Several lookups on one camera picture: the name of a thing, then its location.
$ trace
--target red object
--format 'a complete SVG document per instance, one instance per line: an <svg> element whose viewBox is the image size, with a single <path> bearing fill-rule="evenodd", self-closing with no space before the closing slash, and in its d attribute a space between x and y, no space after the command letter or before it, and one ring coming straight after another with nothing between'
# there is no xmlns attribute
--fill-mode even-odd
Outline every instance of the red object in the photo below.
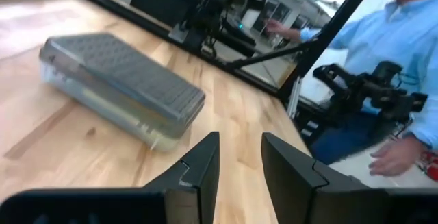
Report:
<svg viewBox="0 0 438 224"><path fill-rule="evenodd" d="M438 182L438 155L432 152L424 152L420 168L431 179Z"/></svg>

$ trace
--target blue shirt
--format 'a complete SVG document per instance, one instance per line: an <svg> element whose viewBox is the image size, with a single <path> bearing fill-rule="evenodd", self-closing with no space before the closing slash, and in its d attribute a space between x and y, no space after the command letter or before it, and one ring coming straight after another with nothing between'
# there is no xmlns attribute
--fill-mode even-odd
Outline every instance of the blue shirt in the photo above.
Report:
<svg viewBox="0 0 438 224"><path fill-rule="evenodd" d="M318 31L304 29L306 41ZM438 0L416 0L404 5L389 3L359 21L347 23L329 48L348 49L344 68L353 74L372 73L377 64L389 60L403 67L400 88L421 92L428 100L413 114L408 132L438 151ZM377 113L369 100L363 111Z"/></svg>

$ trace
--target wooden table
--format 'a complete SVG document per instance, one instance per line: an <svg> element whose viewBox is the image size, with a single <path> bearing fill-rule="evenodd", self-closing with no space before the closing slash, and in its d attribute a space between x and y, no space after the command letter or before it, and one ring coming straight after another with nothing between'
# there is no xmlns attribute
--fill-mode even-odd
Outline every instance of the wooden table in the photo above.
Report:
<svg viewBox="0 0 438 224"><path fill-rule="evenodd" d="M202 88L205 106L180 145L158 153L40 80L49 36L107 31ZM276 223L262 132L307 149L270 97L86 0L0 0L0 201L39 187L143 186L220 132L216 223Z"/></svg>

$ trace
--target man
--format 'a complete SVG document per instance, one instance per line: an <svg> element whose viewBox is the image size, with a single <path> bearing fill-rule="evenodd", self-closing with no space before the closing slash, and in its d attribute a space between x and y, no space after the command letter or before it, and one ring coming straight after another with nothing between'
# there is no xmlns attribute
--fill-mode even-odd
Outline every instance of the man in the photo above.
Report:
<svg viewBox="0 0 438 224"><path fill-rule="evenodd" d="M278 21L268 21L267 29L297 42L317 33L289 29ZM345 69L353 74L371 73L383 60L395 62L403 67L400 87L428 95L404 136L372 154L372 175L399 175L425 149L438 151L438 0L395 0L382 11L346 24L329 47L348 49ZM376 143L376 136L369 135L377 113L366 101L362 112L349 117L342 128L327 130L312 145L315 158L331 164Z"/></svg>

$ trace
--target plastic container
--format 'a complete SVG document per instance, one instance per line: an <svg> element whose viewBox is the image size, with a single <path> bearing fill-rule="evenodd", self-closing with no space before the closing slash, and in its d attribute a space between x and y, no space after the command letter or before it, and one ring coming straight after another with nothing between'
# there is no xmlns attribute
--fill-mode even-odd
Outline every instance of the plastic container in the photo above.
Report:
<svg viewBox="0 0 438 224"><path fill-rule="evenodd" d="M49 38L41 75L66 94L168 151L201 111L205 94L111 34Z"/></svg>

